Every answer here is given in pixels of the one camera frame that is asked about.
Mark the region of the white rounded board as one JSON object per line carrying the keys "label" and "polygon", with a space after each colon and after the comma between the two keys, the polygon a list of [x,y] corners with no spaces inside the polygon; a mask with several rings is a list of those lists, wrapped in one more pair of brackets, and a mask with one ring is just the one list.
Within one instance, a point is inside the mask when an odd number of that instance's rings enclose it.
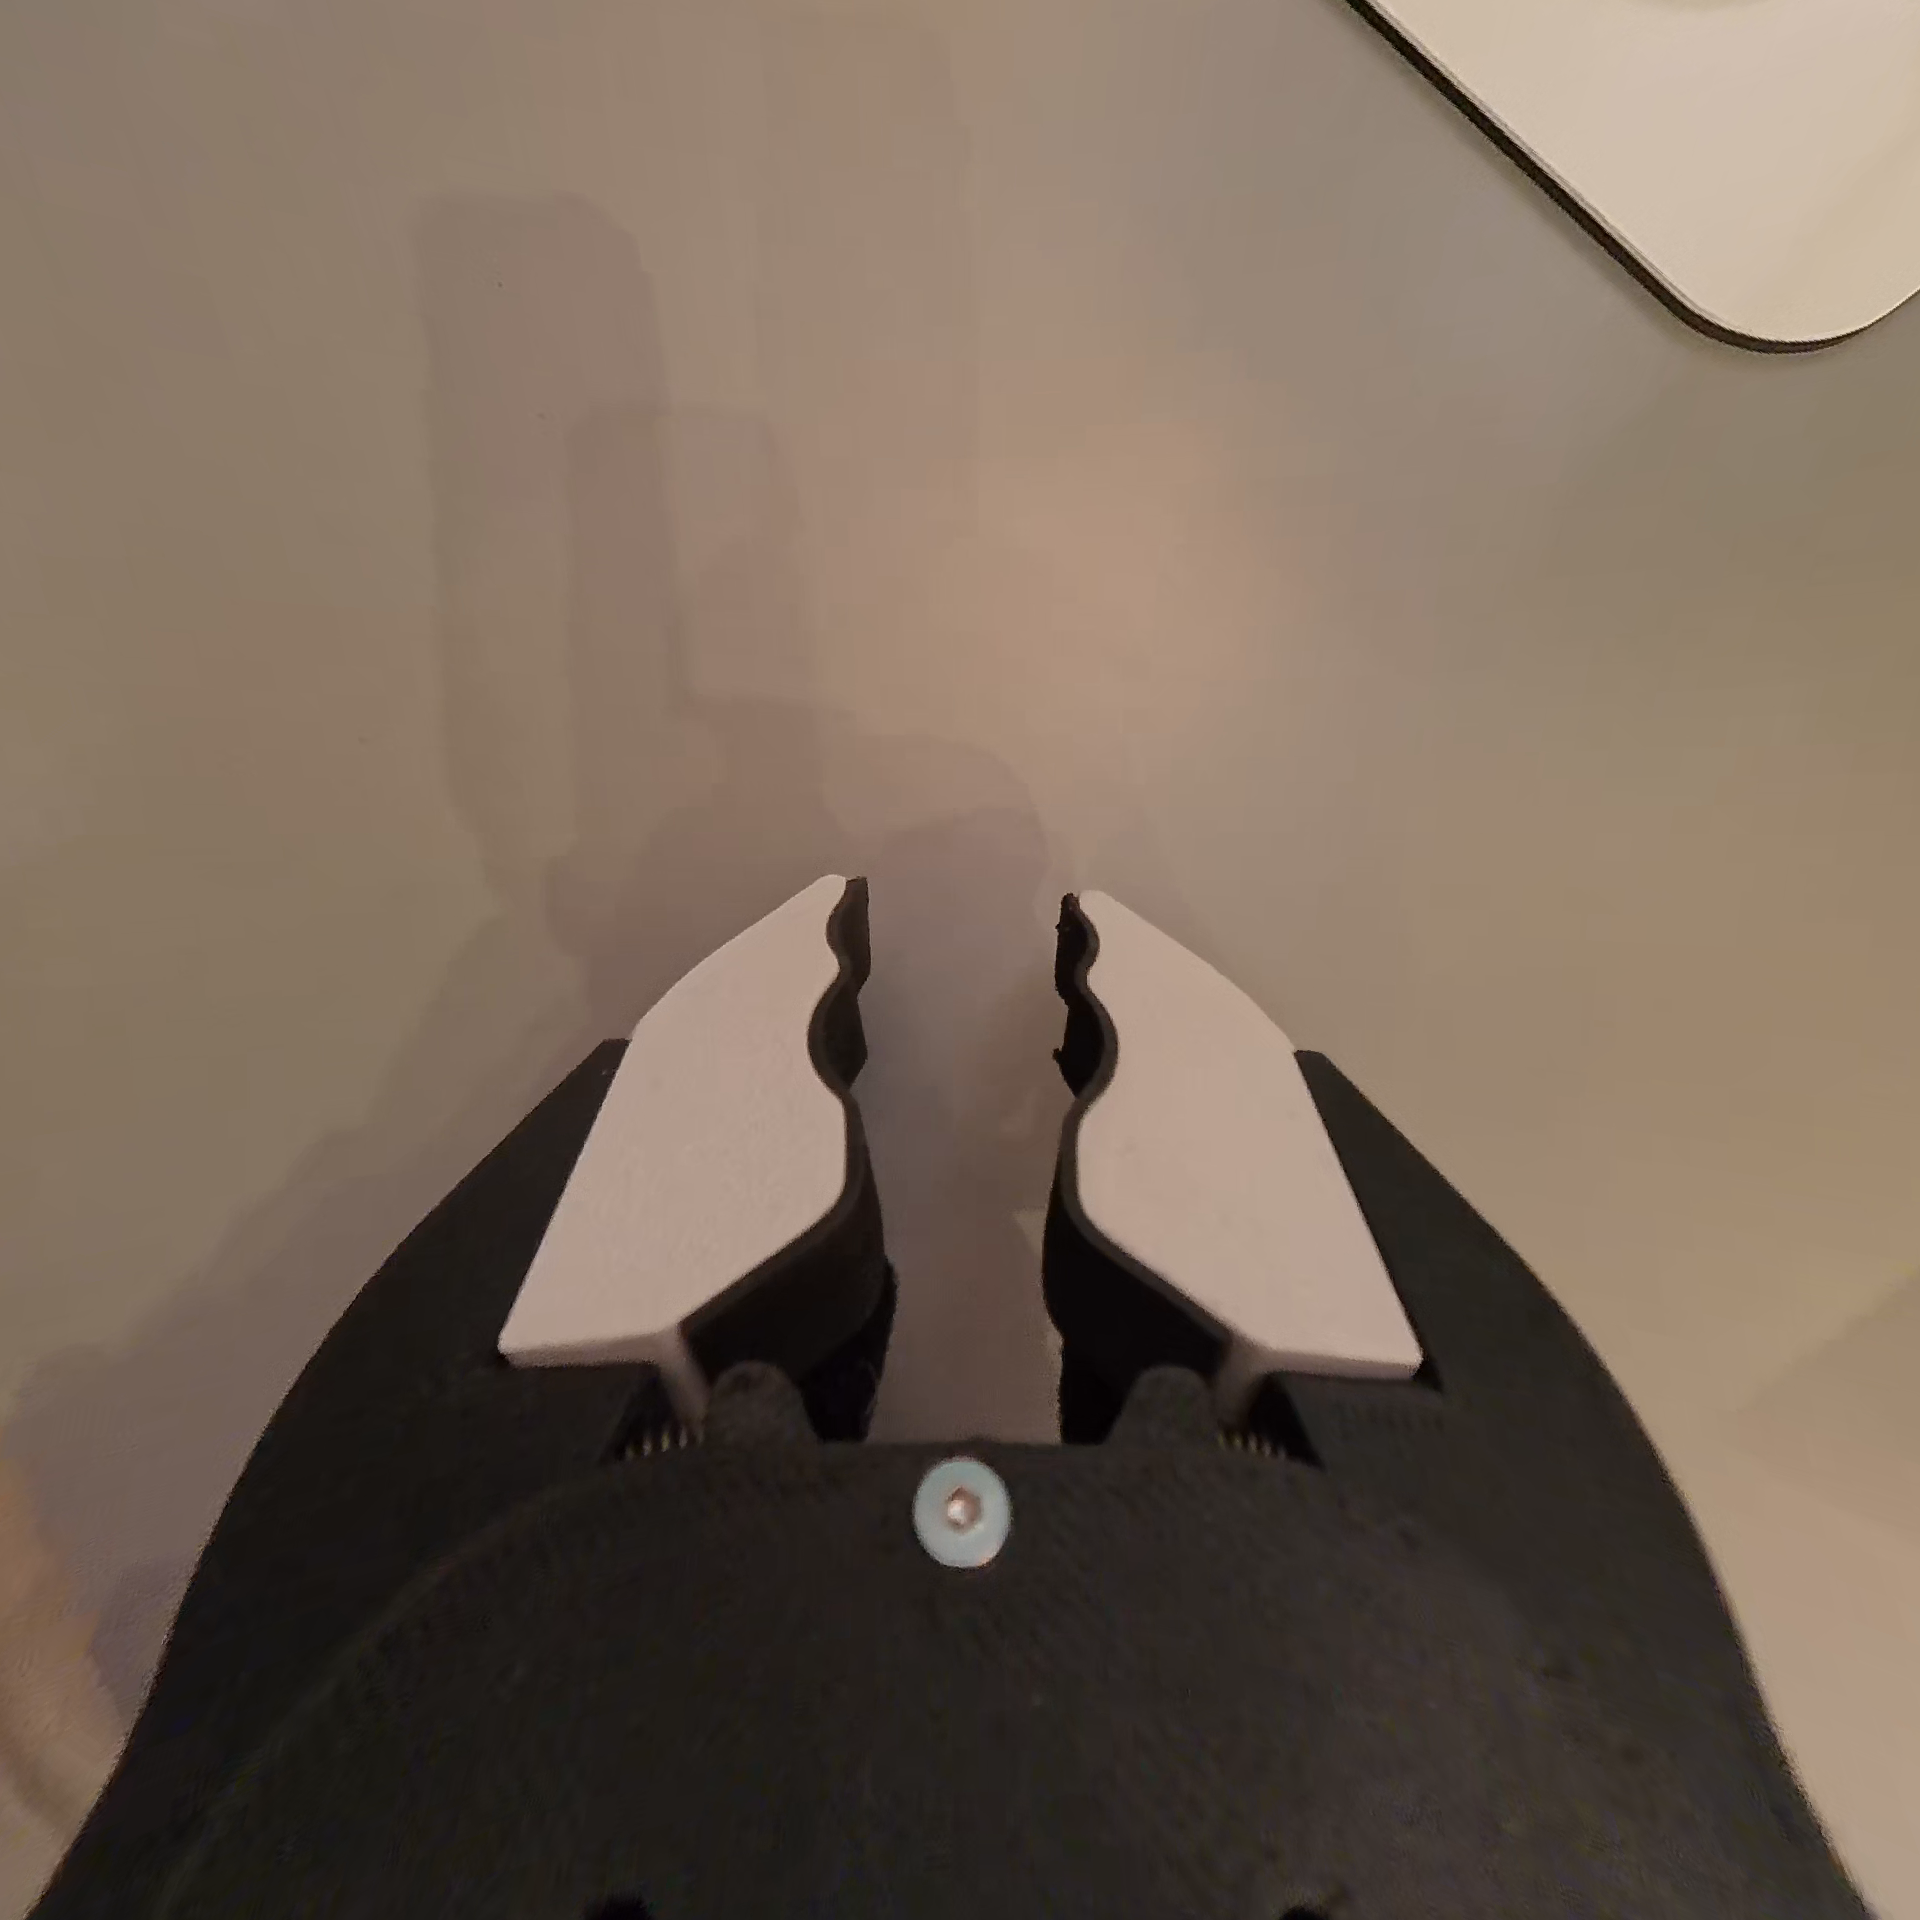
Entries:
{"label": "white rounded board", "polygon": [[1732,346],[1915,299],[1915,2],[1364,2],[1453,109]]}

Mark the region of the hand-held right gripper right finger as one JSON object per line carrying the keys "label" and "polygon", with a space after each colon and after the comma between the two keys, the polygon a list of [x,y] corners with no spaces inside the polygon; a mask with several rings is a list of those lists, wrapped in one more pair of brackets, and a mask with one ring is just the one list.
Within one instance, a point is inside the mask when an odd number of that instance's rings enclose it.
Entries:
{"label": "hand-held right gripper right finger", "polygon": [[1424,1346],[1283,1026],[1111,895],[1068,895],[1070,1094],[1039,1237],[1068,1446],[1156,1370],[1276,1432],[1285,1379],[1407,1386]]}

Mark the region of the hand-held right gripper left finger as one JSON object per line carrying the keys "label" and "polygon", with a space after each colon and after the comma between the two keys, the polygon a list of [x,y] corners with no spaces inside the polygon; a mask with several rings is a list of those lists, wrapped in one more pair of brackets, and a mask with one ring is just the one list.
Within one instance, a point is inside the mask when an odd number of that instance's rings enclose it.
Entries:
{"label": "hand-held right gripper left finger", "polygon": [[519,1370],[640,1366],[687,1430],[742,1363],[861,1443],[895,1319],[856,1106],[870,887],[829,874],[636,1024],[496,1337]]}

